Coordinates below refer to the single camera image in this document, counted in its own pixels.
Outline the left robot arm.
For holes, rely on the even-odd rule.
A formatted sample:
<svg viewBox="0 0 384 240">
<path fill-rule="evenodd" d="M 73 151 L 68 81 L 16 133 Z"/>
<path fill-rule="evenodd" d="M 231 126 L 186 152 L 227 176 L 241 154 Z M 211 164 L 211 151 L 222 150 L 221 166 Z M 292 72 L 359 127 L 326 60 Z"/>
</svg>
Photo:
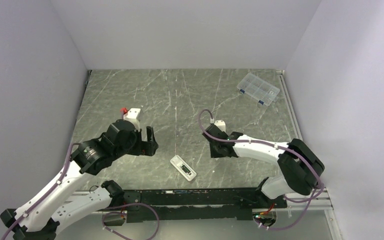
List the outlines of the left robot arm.
<svg viewBox="0 0 384 240">
<path fill-rule="evenodd" d="M 31 200 L 17 209 L 0 214 L 7 227 L 2 239 L 13 233 L 15 240 L 53 240 L 68 226 L 90 213 L 117 210 L 125 201 L 125 192 L 113 180 L 104 181 L 95 191 L 66 203 L 83 184 L 124 155 L 153 156 L 159 145 L 151 126 L 147 140 L 132 120 L 118 119 L 99 137 L 68 148 L 61 171 Z"/>
</svg>

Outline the white remote control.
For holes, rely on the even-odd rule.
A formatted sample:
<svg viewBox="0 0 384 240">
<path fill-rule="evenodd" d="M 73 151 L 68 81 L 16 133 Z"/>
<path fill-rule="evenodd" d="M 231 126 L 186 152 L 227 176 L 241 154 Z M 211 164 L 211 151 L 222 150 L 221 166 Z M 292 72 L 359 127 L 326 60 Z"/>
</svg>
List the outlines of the white remote control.
<svg viewBox="0 0 384 240">
<path fill-rule="evenodd" d="M 197 173 L 179 155 L 170 159 L 171 165 L 188 181 L 193 181 Z"/>
</svg>

